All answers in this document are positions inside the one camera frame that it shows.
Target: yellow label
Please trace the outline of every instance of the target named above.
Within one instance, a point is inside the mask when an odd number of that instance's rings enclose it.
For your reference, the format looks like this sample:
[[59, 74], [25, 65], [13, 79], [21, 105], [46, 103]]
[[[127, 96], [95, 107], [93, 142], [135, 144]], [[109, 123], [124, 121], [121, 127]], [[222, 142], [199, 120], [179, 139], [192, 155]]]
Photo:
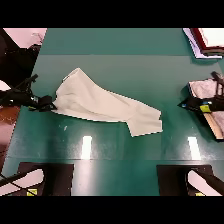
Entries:
[[[28, 189], [30, 192], [32, 192], [33, 194], [37, 195], [37, 189]], [[34, 196], [32, 194], [30, 194], [30, 192], [27, 192], [27, 196]]]
[[204, 194], [202, 194], [201, 192], [196, 193], [196, 196], [205, 196]]
[[204, 113], [211, 113], [211, 110], [209, 109], [209, 105], [200, 106], [200, 109]]

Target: cable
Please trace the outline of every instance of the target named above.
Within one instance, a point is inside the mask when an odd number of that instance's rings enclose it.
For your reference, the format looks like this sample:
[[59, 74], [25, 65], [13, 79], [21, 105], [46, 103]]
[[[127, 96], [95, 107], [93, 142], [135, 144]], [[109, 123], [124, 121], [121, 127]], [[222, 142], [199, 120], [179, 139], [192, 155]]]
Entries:
[[3, 179], [5, 179], [9, 184], [12, 184], [12, 185], [14, 185], [15, 187], [20, 188], [20, 190], [25, 190], [25, 191], [29, 192], [30, 194], [32, 194], [33, 196], [37, 196], [36, 194], [34, 194], [33, 192], [29, 191], [28, 189], [23, 188], [23, 187], [21, 187], [21, 186], [15, 184], [15, 183], [13, 183], [12, 181], [9, 181], [8, 178], [5, 177], [4, 175], [2, 175], [1, 173], [0, 173], [0, 177], [2, 177]]

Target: teal tabletop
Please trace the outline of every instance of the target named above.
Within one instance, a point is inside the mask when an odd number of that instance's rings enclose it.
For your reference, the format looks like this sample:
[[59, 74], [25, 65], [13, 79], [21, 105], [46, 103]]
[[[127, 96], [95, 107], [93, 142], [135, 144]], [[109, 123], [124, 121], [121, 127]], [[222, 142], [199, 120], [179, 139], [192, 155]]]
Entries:
[[[159, 195], [157, 164], [211, 164], [224, 180], [224, 143], [177, 106], [189, 94], [186, 84], [222, 73], [223, 60], [195, 59], [180, 28], [49, 28], [33, 70], [39, 75], [34, 94], [55, 98], [62, 79], [78, 67], [102, 88], [160, 110], [163, 132], [131, 137], [126, 123], [22, 107], [3, 174], [26, 161], [74, 163], [72, 195]], [[82, 159], [85, 136], [92, 137], [90, 160]]]

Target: brown floor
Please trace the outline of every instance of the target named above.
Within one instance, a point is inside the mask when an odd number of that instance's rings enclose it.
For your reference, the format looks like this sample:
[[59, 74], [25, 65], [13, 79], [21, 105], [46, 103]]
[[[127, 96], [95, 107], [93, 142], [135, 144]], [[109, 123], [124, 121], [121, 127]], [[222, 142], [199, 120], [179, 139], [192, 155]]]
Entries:
[[18, 113], [18, 107], [0, 108], [0, 172], [2, 171]]

